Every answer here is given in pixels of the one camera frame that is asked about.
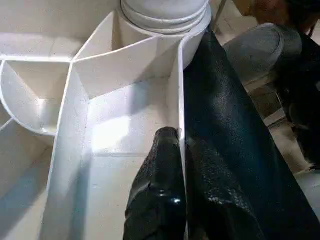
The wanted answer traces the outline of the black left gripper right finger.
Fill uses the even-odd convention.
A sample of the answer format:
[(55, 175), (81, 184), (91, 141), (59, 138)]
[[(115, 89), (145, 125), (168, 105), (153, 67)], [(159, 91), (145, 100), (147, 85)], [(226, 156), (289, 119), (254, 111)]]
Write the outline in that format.
[(215, 146), (185, 143), (188, 221), (194, 239), (264, 240), (253, 207)]

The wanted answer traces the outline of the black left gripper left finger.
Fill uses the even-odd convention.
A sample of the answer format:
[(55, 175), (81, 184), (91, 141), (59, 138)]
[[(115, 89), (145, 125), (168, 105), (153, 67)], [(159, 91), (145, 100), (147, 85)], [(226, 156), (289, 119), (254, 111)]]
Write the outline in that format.
[(182, 240), (187, 205), (178, 132), (156, 131), (152, 147), (130, 190), (123, 239)]

